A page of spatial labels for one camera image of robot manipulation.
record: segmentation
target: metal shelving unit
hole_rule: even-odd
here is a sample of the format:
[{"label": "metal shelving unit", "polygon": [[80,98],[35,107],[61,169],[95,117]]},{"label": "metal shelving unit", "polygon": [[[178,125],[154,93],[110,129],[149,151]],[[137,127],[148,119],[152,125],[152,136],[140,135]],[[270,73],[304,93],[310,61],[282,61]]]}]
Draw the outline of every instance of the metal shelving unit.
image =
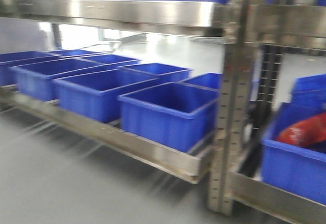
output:
[{"label": "metal shelving unit", "polygon": [[263,1],[231,0],[223,6],[208,2],[0,0],[0,17],[224,37],[226,51],[218,128],[214,136],[201,142],[202,146],[193,152],[178,152],[113,125],[66,112],[53,103],[16,93],[12,88],[0,89],[0,101],[100,140],[191,183],[198,183],[210,170],[208,207],[215,212],[231,214],[236,200],[290,223],[322,224],[326,220],[325,205],[264,184],[255,177],[261,150],[258,126],[265,120],[260,118],[256,124],[254,121],[257,131],[250,143],[243,143],[243,132],[249,118],[249,94],[259,45],[268,45],[266,64],[262,66],[268,85],[261,84],[265,89],[260,91],[263,105],[258,107],[258,114],[270,109],[268,104],[273,100],[276,86],[273,72],[277,75],[282,56],[279,46],[326,49],[323,24],[326,10],[312,6],[258,5]]}]

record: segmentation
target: metal upright post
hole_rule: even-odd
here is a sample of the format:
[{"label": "metal upright post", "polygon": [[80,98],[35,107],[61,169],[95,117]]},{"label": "metal upright post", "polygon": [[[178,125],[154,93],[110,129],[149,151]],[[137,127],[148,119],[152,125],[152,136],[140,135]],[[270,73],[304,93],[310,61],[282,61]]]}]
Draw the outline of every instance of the metal upright post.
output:
[{"label": "metal upright post", "polygon": [[233,21],[225,21],[227,44],[216,119],[215,156],[210,175],[208,207],[226,215],[231,214],[233,206],[232,199],[227,195],[228,170],[242,149],[257,51],[256,47],[245,45],[248,7],[249,4],[263,1],[265,0],[231,0],[228,4],[231,12],[238,11],[239,14],[231,14]]},{"label": "metal upright post", "polygon": [[105,41],[105,34],[103,28],[97,28],[98,40],[100,42]]},{"label": "metal upright post", "polygon": [[53,37],[55,39],[55,45],[57,49],[62,48],[61,34],[59,24],[52,24]]}]

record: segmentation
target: red bag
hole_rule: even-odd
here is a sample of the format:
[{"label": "red bag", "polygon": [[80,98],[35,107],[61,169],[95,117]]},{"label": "red bag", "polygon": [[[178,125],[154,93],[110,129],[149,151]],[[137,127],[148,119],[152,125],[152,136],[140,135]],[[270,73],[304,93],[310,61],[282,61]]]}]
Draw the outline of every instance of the red bag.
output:
[{"label": "red bag", "polygon": [[299,147],[326,141],[326,113],[297,122],[284,129],[276,139]]}]

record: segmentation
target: shelf frame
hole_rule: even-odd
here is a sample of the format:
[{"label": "shelf frame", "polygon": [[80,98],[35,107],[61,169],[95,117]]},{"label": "shelf frame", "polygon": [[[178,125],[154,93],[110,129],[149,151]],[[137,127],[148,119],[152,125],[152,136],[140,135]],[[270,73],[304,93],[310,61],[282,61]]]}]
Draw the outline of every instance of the shelf frame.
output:
[{"label": "shelf frame", "polygon": [[199,142],[201,147],[195,149],[192,155],[124,132],[112,125],[68,112],[57,107],[53,102],[36,100],[16,92],[13,88],[0,88],[0,102],[100,141],[107,147],[192,184],[198,183],[211,165],[212,150],[209,143],[211,136],[208,136],[204,142]]},{"label": "shelf frame", "polygon": [[230,169],[230,198],[291,224],[324,224],[326,205],[261,182],[259,164],[264,129]]}]

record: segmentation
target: epoxy floor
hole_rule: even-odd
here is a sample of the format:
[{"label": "epoxy floor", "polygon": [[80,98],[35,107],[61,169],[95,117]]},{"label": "epoxy floor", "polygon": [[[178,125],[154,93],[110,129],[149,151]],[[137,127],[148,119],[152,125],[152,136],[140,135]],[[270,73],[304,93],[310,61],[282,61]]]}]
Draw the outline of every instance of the epoxy floor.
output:
[{"label": "epoxy floor", "polygon": [[[157,36],[116,54],[221,72],[223,47]],[[286,55],[277,101],[296,76],[326,72],[326,59]],[[207,210],[206,177],[191,185],[17,109],[0,113],[1,224],[281,224],[236,204],[234,215]]]}]

